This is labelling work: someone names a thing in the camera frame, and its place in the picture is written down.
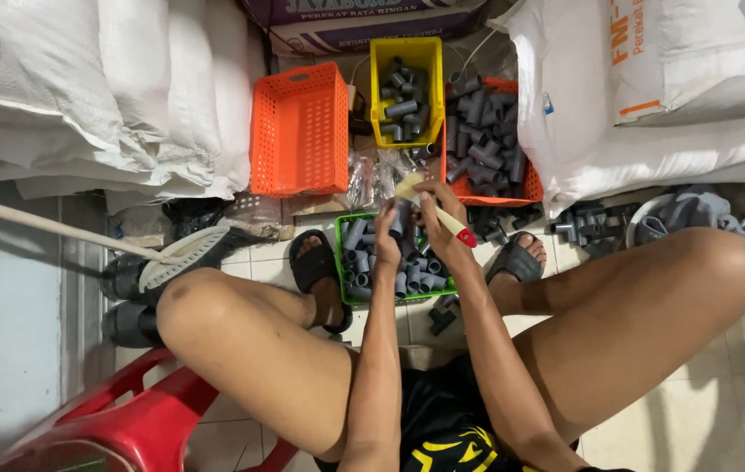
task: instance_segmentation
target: orange plastic basket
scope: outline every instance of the orange plastic basket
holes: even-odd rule
[[[253,89],[251,191],[274,198],[349,186],[349,105],[334,62],[262,77]]]
[[[483,83],[497,87],[495,91],[499,93],[518,92],[518,82],[515,80],[502,80],[495,79],[493,77],[487,77],[483,79]],[[445,126],[443,125],[442,134],[445,136]],[[442,143],[442,166],[440,171],[440,178],[444,180],[446,170],[445,157],[447,151],[445,149],[445,139],[440,139]],[[465,182],[466,176],[463,175],[459,179],[451,183],[451,190],[454,191],[454,195],[463,203],[463,205],[476,205],[483,207],[523,207],[535,201],[541,201],[544,198],[544,188],[541,187],[541,179],[538,178],[538,173],[535,172],[533,164],[527,162],[527,177],[524,181],[524,199],[517,198],[489,198],[481,195],[475,195],[471,193],[471,188]]]

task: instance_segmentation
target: wall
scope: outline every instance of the wall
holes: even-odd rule
[[[0,203],[58,219],[57,198],[23,201],[0,183]],[[0,220],[0,452],[60,402],[59,238]]]

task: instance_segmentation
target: knee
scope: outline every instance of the knee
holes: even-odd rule
[[[201,268],[168,284],[157,304],[157,329],[169,348],[228,314],[230,297],[239,295],[227,279],[217,269]]]
[[[717,291],[745,296],[745,238],[720,229],[687,228],[671,236],[684,271]]]

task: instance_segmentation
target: yellow plastic crate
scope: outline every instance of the yellow plastic crate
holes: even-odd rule
[[[412,143],[393,143],[389,134],[381,135],[381,123],[392,122],[384,117],[384,108],[394,104],[394,98],[381,100],[379,70],[386,70],[394,56],[399,56],[405,66],[428,71],[428,105],[430,117],[428,126]],[[370,42],[370,71],[372,104],[370,119],[375,129],[375,140],[383,148],[413,148],[436,142],[442,123],[445,121],[445,91],[442,79],[442,40],[430,38],[386,38]]]

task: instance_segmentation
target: black slide sandal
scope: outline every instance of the black slide sandal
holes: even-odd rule
[[[321,244],[310,251],[297,257],[299,250],[303,247],[303,241],[316,236]],[[340,287],[340,278],[337,275],[337,265],[335,263],[335,252],[332,251],[329,240],[319,229],[310,229],[291,241],[289,248],[290,254],[288,261],[291,263],[291,272],[294,274],[294,281],[297,288],[302,293],[311,293],[311,285],[323,277],[333,277]],[[352,325],[352,308],[341,302],[343,308],[343,321],[336,327],[324,326],[327,333],[340,334],[345,332]]]
[[[504,244],[501,253],[497,255],[497,259],[492,264],[492,268],[489,269],[489,273],[486,274],[486,284],[491,282],[492,278],[500,271],[509,272],[520,282],[532,282],[541,279],[542,275],[544,275],[544,267],[541,266],[541,263],[529,251],[518,243],[527,234],[533,236],[533,242],[538,241],[538,238],[526,231],[519,231],[513,234],[509,242]]]

